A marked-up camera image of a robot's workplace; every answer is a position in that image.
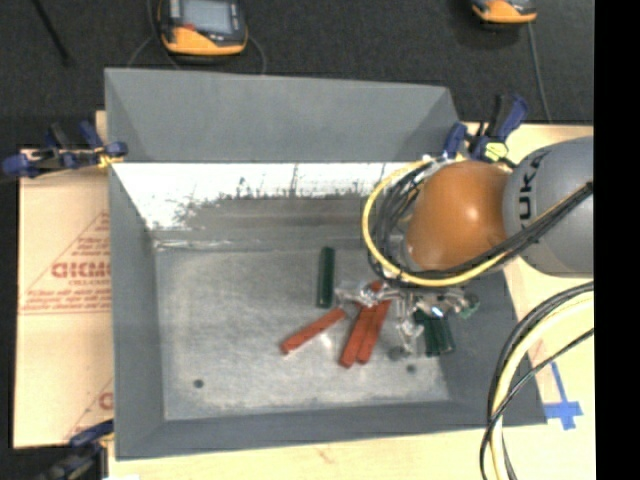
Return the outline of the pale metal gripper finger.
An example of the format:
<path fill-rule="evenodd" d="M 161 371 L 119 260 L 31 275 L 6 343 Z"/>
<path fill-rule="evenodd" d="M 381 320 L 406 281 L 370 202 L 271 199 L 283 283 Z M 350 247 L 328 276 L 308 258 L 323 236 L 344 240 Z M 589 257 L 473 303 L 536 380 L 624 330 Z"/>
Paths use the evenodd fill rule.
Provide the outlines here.
<path fill-rule="evenodd" d="M 422 327 L 414 319 L 414 308 L 399 305 L 396 309 L 395 328 L 400 338 L 399 350 L 402 355 L 415 355 L 418 348 L 418 338 L 422 334 Z"/>
<path fill-rule="evenodd" d="M 354 305 L 365 308 L 376 306 L 396 297 L 396 289 L 381 281 L 343 284 L 334 289 L 340 306 Z"/>

